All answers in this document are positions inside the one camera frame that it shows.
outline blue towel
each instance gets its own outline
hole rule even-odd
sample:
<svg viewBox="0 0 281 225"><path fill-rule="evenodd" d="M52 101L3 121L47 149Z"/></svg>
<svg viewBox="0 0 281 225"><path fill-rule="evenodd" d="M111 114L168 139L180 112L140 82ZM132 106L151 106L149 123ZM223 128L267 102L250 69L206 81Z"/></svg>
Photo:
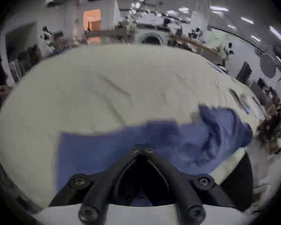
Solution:
<svg viewBox="0 0 281 225"><path fill-rule="evenodd" d="M252 130L228 108L199 106L199 119L190 124L149 121L142 126L97 136L62 133L57 152L56 186L60 190L77 173L106 170L138 144L147 144L178 170L209 174L238 148L252 140Z"/></svg>

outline white wall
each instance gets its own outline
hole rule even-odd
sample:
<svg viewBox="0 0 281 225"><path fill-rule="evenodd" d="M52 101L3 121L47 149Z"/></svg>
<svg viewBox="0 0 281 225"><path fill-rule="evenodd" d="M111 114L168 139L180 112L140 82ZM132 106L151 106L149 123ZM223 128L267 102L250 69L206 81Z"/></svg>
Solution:
<svg viewBox="0 0 281 225"><path fill-rule="evenodd" d="M248 79L249 85L253 81L257 82L259 78L262 78L267 85L276 90L281 99L281 80L278 81L281 78L281 72L276 68L276 74L273 78L266 77L260 68L260 58L255 54L255 47L237 36L217 29L212 29L212 32L205 30L203 38L209 43L210 47L216 47L222 43L226 45L228 41L232 42L234 54L230 55L229 60L226 62L229 75L236 77L244 62L247 61L252 69L251 76Z"/></svg>

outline hex bolt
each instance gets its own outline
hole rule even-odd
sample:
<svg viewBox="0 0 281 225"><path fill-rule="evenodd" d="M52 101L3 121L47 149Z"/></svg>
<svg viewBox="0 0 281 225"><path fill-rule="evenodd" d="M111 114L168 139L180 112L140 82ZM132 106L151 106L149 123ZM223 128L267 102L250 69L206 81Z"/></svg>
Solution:
<svg viewBox="0 0 281 225"><path fill-rule="evenodd" d="M203 186L208 185L208 180L206 178L200 178L198 182Z"/></svg>

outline white surface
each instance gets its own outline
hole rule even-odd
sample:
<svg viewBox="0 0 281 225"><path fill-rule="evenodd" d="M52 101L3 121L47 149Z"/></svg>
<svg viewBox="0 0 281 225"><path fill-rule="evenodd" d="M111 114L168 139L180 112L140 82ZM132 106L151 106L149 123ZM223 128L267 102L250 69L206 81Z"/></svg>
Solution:
<svg viewBox="0 0 281 225"><path fill-rule="evenodd" d="M34 215L44 225L81 225L78 211L81 204L50 207ZM203 205L206 218L202 225L243 225L249 224L255 217L233 208ZM117 224L154 224L179 225L176 205L159 207L126 207L109 204L105 225Z"/></svg>
<svg viewBox="0 0 281 225"><path fill-rule="evenodd" d="M56 194L54 163L61 131L94 134L154 119L189 123L204 103L236 110L255 132L258 119L236 105L228 88L253 95L205 58L185 50L107 45L68 51L41 62L2 106L0 163L45 208ZM238 162L227 162L227 170Z"/></svg>

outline screw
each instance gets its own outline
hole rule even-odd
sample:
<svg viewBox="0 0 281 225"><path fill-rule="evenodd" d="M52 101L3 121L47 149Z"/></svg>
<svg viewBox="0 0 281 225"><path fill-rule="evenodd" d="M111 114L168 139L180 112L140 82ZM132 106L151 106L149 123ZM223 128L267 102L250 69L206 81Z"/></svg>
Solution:
<svg viewBox="0 0 281 225"><path fill-rule="evenodd" d="M85 180L82 177L78 177L75 179L75 184L80 186L80 185L84 185L85 184Z"/></svg>
<svg viewBox="0 0 281 225"><path fill-rule="evenodd" d="M199 179L199 183L203 186L207 186L208 185L208 180L206 178L200 178Z"/></svg>
<svg viewBox="0 0 281 225"><path fill-rule="evenodd" d="M99 218L97 209L91 206L82 207L79 211L79 219L82 222L92 223Z"/></svg>

